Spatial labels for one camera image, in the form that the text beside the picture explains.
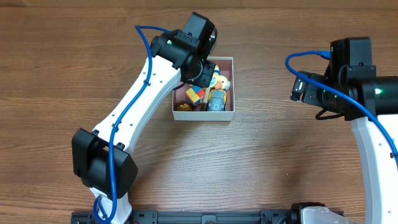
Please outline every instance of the wooden table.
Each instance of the wooden table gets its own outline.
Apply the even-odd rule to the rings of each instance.
[[[0,8],[0,223],[68,223],[72,211],[92,208],[93,195],[72,171],[73,134],[105,118],[141,71],[146,51],[134,25],[182,28],[192,11]],[[363,221],[350,124],[316,121],[319,108],[290,101],[295,77],[284,60],[370,36],[378,75],[396,75],[398,12],[197,11],[218,28],[215,55],[234,57],[234,119],[176,122],[169,95],[133,155],[134,208],[253,211],[319,201]],[[323,73],[327,62],[308,56],[292,65]]]

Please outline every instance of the cardboard box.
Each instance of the cardboard box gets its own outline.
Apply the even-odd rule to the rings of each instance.
[[[235,112],[235,94],[234,94],[234,62],[232,57],[208,57],[220,68],[221,75],[224,75],[231,81],[231,88],[226,92],[227,102],[225,111],[201,111],[201,106],[193,111],[177,111],[177,108],[188,103],[185,98],[185,91],[191,86],[185,85],[182,88],[173,91],[172,111],[176,121],[231,121]]]

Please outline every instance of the toy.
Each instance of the toy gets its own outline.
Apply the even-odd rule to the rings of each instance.
[[[188,103],[184,103],[177,108],[178,111],[192,111],[191,106]]]
[[[226,90],[228,91],[231,88],[231,81],[221,75],[220,68],[216,65],[213,73],[213,78],[211,78],[210,88],[214,88],[216,90]]]
[[[205,97],[205,92],[198,86],[192,86],[185,92],[185,97],[193,106],[198,106]]]
[[[209,94],[208,111],[225,111],[226,92],[224,90],[211,90]]]

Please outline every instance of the toy car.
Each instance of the toy car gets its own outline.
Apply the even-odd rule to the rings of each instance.
[[[209,94],[208,111],[225,111],[226,92],[224,90],[211,90]]]

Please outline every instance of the cable connector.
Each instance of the cable connector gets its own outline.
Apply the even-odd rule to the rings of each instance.
[[[329,50],[321,50],[319,51],[319,56],[321,56],[321,58],[323,59],[330,60],[331,53]]]

